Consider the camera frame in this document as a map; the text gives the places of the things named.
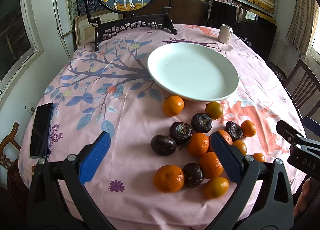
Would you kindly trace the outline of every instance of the floral tablecloth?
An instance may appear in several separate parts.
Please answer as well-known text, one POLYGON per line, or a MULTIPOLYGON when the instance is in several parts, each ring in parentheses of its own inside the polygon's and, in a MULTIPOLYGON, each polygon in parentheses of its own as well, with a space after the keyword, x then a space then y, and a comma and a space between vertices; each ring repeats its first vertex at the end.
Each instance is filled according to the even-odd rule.
MULTIPOLYGON (((265 62, 235 35, 225 45, 218 42, 217 29, 193 25, 175 25, 175 28, 177 35, 168 30, 128 29, 101 42, 98 52, 93 51, 93 43, 81 46, 47 87, 38 104, 55 104, 49 161, 78 154, 102 131, 110 133, 111 148, 85 187, 119 230, 203 230, 236 188, 235 183, 230 183, 224 196, 207 200, 202 186, 170 194, 154 187, 153 175, 161 166, 173 164, 182 168, 198 159, 191 157, 186 149, 166 157, 157 156, 150 148, 151 138, 167 134, 175 121, 190 123, 191 117, 203 112, 206 105, 185 101, 178 116, 164 114, 162 106, 169 93, 151 79, 146 68, 150 52, 164 44, 189 42, 209 47, 230 60, 238 71, 239 88, 231 97, 220 101, 223 117, 213 121, 207 135, 223 129, 227 121, 241 124, 251 120, 257 133, 243 140, 248 154, 261 152, 267 162, 281 158, 293 193, 305 177, 287 163, 290 145, 276 133, 276 123, 281 119, 304 135, 302 124, 290 98, 265 62)), ((29 158, 33 121, 34 115, 19 156, 20 175, 28 187, 37 163, 29 158)), ((260 186, 261 182, 257 182, 241 218, 249 215, 260 186)), ((70 211, 80 218, 66 186, 62 184, 61 188, 70 211)))

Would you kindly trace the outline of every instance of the passion fruit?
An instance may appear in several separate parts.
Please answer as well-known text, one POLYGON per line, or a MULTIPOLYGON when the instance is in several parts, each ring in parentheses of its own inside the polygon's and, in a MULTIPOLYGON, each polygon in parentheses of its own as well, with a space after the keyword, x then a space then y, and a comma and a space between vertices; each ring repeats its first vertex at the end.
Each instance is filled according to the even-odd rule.
POLYGON ((234 122, 227 122, 225 131, 231 136, 233 142, 243 137, 243 130, 234 122))
POLYGON ((212 128, 212 120, 206 113, 196 113, 191 119, 191 125, 196 132, 207 133, 212 128))
POLYGON ((203 181, 203 173, 200 166, 190 162, 183 167, 185 185, 190 188, 198 187, 203 181))
POLYGON ((177 149, 176 142, 172 138, 162 134, 154 136, 151 139, 150 145, 153 151, 161 156, 171 155, 177 149))
POLYGON ((177 145, 190 141, 192 128, 184 122, 174 122, 169 129, 169 137, 175 140, 177 145))

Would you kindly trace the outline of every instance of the window frame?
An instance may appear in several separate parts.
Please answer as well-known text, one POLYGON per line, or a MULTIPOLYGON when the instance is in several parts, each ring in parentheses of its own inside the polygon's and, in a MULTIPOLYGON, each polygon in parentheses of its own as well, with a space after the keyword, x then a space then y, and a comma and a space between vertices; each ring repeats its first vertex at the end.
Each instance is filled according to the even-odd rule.
POLYGON ((319 36, 320 36, 320 15, 318 16, 315 34, 313 35, 313 38, 311 40, 311 43, 310 43, 310 46, 309 46, 309 50, 308 50, 308 53, 311 56, 313 56, 313 58, 315 58, 318 62, 320 62, 320 52, 317 52, 313 48, 313 43, 315 42, 317 32, 319 33, 319 36))
POLYGON ((27 0, 20 0, 20 10, 24 28, 26 30, 26 35, 28 37, 30 48, 17 60, 17 62, 10 68, 10 70, 6 73, 4 78, 0 80, 0 95, 4 93, 7 86, 9 85, 12 78, 15 74, 21 69, 23 64, 33 55, 38 52, 38 47, 36 45, 36 40, 34 39, 34 34, 31 29, 31 20, 30 16, 27 14, 27 0))

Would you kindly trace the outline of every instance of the electrical outlet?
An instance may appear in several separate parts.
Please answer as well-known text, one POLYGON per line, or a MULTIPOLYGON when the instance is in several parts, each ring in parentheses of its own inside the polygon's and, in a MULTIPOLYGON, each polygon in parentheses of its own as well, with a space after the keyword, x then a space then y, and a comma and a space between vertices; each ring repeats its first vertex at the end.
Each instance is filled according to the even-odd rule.
POLYGON ((32 106, 31 102, 25 106, 25 110, 27 110, 30 114, 35 112, 35 108, 32 106))

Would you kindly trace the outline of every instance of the drink can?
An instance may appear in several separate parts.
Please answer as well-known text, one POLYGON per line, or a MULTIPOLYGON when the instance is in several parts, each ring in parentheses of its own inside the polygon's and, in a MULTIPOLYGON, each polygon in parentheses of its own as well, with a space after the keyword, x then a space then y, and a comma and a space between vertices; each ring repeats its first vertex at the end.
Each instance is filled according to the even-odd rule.
POLYGON ((232 33, 233 33, 232 27, 223 24, 220 28, 218 40, 221 43, 229 44, 232 33))

